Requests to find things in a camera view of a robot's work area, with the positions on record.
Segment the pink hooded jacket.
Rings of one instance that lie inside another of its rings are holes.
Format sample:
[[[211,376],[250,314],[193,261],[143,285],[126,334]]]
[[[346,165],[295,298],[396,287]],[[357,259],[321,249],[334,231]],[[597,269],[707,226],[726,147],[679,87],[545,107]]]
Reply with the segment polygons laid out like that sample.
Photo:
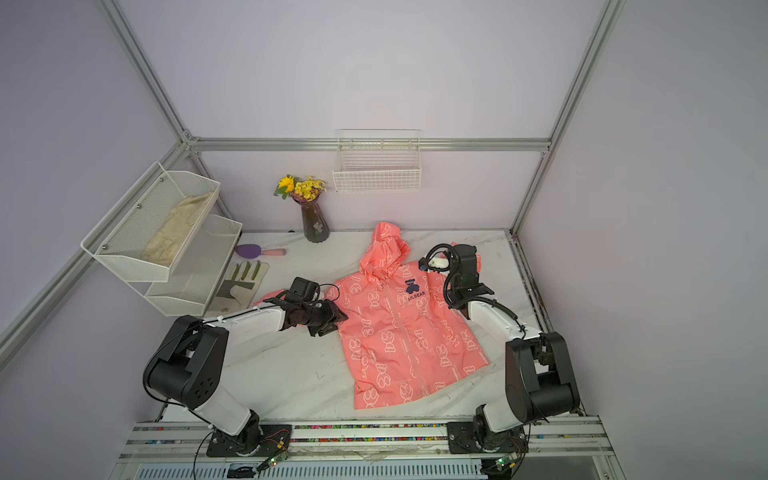
[[[289,271],[327,288],[347,317],[335,335],[355,412],[431,399],[491,365],[444,299],[445,276],[420,269],[395,224],[378,223],[350,259],[320,251],[291,261]]]

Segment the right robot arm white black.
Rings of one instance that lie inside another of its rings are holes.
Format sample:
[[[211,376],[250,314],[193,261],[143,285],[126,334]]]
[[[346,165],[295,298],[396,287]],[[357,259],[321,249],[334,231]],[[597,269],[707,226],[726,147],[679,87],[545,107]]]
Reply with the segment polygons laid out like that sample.
[[[474,246],[438,244],[418,266],[444,274],[438,298],[504,346],[503,396],[478,407],[470,423],[448,425],[461,450],[500,451],[519,444],[525,426],[579,408],[580,393],[566,340],[557,332],[525,325],[495,298],[494,291],[480,281]]]

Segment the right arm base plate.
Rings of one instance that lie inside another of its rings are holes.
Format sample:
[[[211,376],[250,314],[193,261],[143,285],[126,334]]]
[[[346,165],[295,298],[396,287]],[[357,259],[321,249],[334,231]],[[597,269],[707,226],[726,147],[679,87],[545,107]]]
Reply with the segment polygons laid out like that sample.
[[[482,422],[448,422],[447,440],[452,454],[522,454],[528,441],[521,426],[493,432]]]

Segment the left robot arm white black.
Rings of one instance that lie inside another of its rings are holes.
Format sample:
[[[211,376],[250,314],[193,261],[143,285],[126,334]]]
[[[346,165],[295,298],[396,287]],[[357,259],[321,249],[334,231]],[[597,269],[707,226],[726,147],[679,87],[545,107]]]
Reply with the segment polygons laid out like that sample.
[[[297,277],[288,290],[272,293],[255,306],[229,316],[177,318],[148,360],[142,384],[153,399],[181,406],[233,442],[242,454],[258,448],[265,435],[258,414],[220,383],[228,348],[293,327],[312,337],[336,331],[348,315],[327,298],[321,285]]]

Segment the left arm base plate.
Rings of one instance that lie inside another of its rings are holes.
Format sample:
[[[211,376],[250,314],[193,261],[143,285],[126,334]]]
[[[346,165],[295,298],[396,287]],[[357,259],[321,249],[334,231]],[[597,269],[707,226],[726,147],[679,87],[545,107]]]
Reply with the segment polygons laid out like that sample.
[[[215,430],[208,444],[206,456],[211,458],[272,457],[288,448],[292,433],[293,428],[289,424],[251,425],[237,436]]]

